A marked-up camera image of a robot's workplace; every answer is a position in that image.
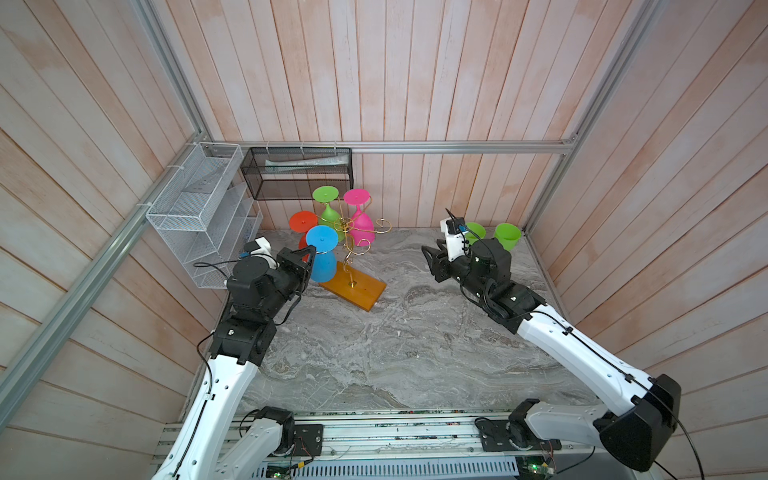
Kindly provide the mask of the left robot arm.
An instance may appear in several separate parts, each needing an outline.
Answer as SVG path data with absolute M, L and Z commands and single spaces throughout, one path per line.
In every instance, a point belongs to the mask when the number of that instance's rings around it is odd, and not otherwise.
M 292 311 L 306 290 L 316 249 L 271 252 L 269 242 L 249 243 L 226 281 L 229 300 L 205 341 L 205 373 L 181 431 L 156 473 L 158 479 L 248 479 L 272 455 L 295 446 L 292 412 L 264 407 L 228 451 L 222 446 L 240 401 L 277 333 L 275 316 Z

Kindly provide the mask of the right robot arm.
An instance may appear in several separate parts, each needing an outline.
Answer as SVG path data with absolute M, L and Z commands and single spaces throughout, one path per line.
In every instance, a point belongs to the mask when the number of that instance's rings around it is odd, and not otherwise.
M 529 287 L 510 278 L 511 255 L 496 240 L 439 240 L 421 249 L 437 282 L 454 280 L 471 303 L 536 345 L 581 380 L 597 404 L 527 399 L 507 420 L 508 441 L 529 450 L 544 441 L 601 448 L 624 466 L 649 470 L 678 426 L 682 389 L 620 360 L 568 323 Z

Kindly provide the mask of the blue wine glass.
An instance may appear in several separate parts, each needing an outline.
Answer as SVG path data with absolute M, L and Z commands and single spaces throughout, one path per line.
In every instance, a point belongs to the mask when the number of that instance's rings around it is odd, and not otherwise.
M 339 243 L 337 232 L 326 225 L 315 226 L 307 232 L 306 243 L 316 249 L 311 279 L 317 283 L 332 280 L 337 270 L 334 254 Z

